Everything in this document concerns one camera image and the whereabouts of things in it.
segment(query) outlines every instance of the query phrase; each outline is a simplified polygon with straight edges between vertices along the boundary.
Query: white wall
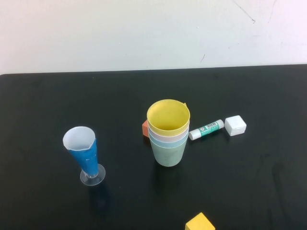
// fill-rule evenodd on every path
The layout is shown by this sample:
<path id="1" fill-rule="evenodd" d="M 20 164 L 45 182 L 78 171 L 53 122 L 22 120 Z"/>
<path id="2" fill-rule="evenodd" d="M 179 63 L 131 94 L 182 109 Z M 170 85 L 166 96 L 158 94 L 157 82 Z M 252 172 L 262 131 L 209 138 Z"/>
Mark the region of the white wall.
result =
<path id="1" fill-rule="evenodd" d="M 307 0 L 235 2 L 0 0 L 0 74 L 307 63 Z"/>

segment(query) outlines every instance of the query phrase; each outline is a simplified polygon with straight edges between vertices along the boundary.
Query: cup rim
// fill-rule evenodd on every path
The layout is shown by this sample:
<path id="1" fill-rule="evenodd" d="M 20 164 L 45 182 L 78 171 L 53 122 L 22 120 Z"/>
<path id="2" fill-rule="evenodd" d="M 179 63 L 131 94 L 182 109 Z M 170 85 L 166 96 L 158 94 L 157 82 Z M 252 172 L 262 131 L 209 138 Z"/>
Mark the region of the cup rim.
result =
<path id="1" fill-rule="evenodd" d="M 147 110 L 147 114 L 146 114 L 146 115 L 147 115 L 148 127 L 149 127 L 149 125 L 151 125 L 152 127 L 156 128 L 157 130 L 163 131 L 163 132 L 167 132 L 167 133 L 168 133 L 168 132 L 176 132 L 176 131 L 180 130 L 180 129 L 183 127 L 183 126 L 181 126 L 181 127 L 177 128 L 177 129 L 164 130 L 164 129 L 157 128 L 156 126 L 154 126 L 154 125 L 152 125 L 152 124 L 150 123 L 150 121 L 149 121 L 149 119 L 148 119 L 149 110 L 150 110 L 155 104 L 157 104 L 157 103 L 159 103 L 159 102 L 162 102 L 162 101 L 175 101 L 175 102 L 181 103 L 183 106 L 186 107 L 186 109 L 188 110 L 188 113 L 189 113 L 188 121 L 183 125 L 183 126 L 186 126 L 187 123 L 190 121 L 190 117 L 191 117 L 190 110 L 188 109 L 188 107 L 187 107 L 186 105 L 184 105 L 182 102 L 177 101 L 177 100 L 174 100 L 174 99 L 163 99 L 163 100 L 159 100 L 159 101 L 153 103 L 153 104 L 149 107 L 149 109 Z"/>
<path id="2" fill-rule="evenodd" d="M 154 144 L 154 145 L 156 145 L 156 146 L 158 146 L 158 147 L 160 147 L 160 148 L 163 148 L 163 149 L 173 149 L 173 148 L 178 148 L 179 146 L 181 146 L 181 145 L 183 145 L 185 142 L 186 142 L 186 140 L 189 138 L 189 136 L 187 136 L 187 138 L 185 138 L 185 140 L 184 140 L 184 142 L 182 142 L 180 145 L 178 145 L 178 146 L 176 146 L 176 147 L 171 147 L 171 148 L 165 148 L 165 147 L 162 147 L 162 146 L 159 146 L 159 145 L 157 145 L 156 143 L 154 143 L 152 140 L 150 140 L 150 143 L 152 143 L 152 144 Z"/>
<path id="3" fill-rule="evenodd" d="M 150 128 L 150 126 L 148 126 L 148 129 L 150 129 L 151 132 L 153 132 L 155 135 L 158 135 L 158 136 L 160 136 L 160 137 L 163 137 L 163 138 L 175 138 L 175 137 L 180 136 L 182 133 L 188 131 L 188 130 L 189 130 L 189 125 L 190 125 L 190 120 L 189 120 L 189 123 L 188 123 L 188 126 L 186 127 L 186 129 L 185 129 L 184 131 L 182 131 L 181 133 L 175 135 L 175 136 L 162 136 L 162 135 L 157 134 L 156 132 L 154 132 L 154 131 Z"/>
<path id="4" fill-rule="evenodd" d="M 183 136 L 183 138 L 181 138 L 181 139 L 179 139 L 179 140 L 177 140 L 177 141 L 174 141 L 174 142 L 163 142 L 163 141 L 159 141 L 159 140 L 157 140 L 156 138 L 154 138 L 150 133 L 149 133 L 149 139 L 154 139 L 155 141 L 157 141 L 157 142 L 161 142 L 162 144 L 174 144 L 174 143 L 176 143 L 176 142 L 179 142 L 179 141 L 182 141 L 182 139 L 184 139 L 186 136 L 189 136 L 189 132 L 187 132 L 186 133 L 186 135 L 185 136 Z"/>
<path id="5" fill-rule="evenodd" d="M 65 138 L 67 137 L 67 135 L 68 135 L 69 132 L 71 132 L 71 131 L 74 130 L 74 129 L 80 129 L 80 128 L 86 128 L 86 129 L 88 129 L 88 130 L 90 130 L 90 131 L 92 132 L 92 134 L 94 135 L 93 142 L 90 144 L 90 146 L 89 146 L 88 148 L 85 148 L 85 149 L 71 149 L 71 148 L 68 148 Z M 66 149 L 72 150 L 72 151 L 89 150 L 89 149 L 93 146 L 93 144 L 94 144 L 94 142 L 95 142 L 95 139 L 96 139 L 95 132 L 94 132 L 91 128 L 86 127 L 86 126 L 76 126 L 76 127 L 73 127 L 73 128 L 71 128 L 71 129 L 67 130 L 67 132 L 64 134 L 64 136 L 63 136 L 63 145 L 64 145 L 64 147 L 65 147 Z"/>

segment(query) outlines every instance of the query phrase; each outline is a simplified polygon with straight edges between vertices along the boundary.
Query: stacked cups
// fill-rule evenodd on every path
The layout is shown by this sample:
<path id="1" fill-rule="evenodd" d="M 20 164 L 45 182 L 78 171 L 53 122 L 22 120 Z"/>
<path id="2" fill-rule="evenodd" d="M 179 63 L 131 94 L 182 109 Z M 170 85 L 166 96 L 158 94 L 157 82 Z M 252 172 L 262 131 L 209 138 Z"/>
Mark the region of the stacked cups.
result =
<path id="1" fill-rule="evenodd" d="M 188 135 L 190 112 L 185 103 L 166 99 L 147 111 L 148 135 L 156 161 L 171 167 L 181 161 Z"/>

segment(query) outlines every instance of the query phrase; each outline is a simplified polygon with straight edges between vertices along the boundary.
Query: yellow cup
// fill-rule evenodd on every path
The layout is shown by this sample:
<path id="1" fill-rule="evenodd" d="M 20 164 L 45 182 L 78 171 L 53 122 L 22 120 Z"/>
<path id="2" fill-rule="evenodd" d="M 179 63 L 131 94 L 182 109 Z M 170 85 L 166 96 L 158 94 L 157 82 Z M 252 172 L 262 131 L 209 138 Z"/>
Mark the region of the yellow cup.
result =
<path id="1" fill-rule="evenodd" d="M 189 125 L 190 111 L 185 103 L 165 99 L 154 103 L 147 111 L 148 127 L 161 136 L 172 137 Z"/>

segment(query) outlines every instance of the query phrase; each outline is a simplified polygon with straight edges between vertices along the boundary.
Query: pink cup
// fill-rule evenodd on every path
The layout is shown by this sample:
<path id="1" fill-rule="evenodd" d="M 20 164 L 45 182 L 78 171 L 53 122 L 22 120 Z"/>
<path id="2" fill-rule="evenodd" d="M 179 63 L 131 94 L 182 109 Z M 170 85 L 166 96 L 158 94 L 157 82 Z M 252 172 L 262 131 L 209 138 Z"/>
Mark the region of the pink cup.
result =
<path id="1" fill-rule="evenodd" d="M 153 132 L 150 127 L 148 126 L 148 132 L 158 141 L 161 142 L 166 142 L 166 143 L 172 143 L 172 142 L 176 142 L 181 140 L 182 138 L 184 138 L 184 136 L 189 132 L 189 123 L 188 123 L 188 127 L 180 134 L 176 135 L 176 136 L 172 136 L 172 137 L 165 137 L 165 136 L 161 136 L 159 134 L 156 134 L 155 132 Z"/>

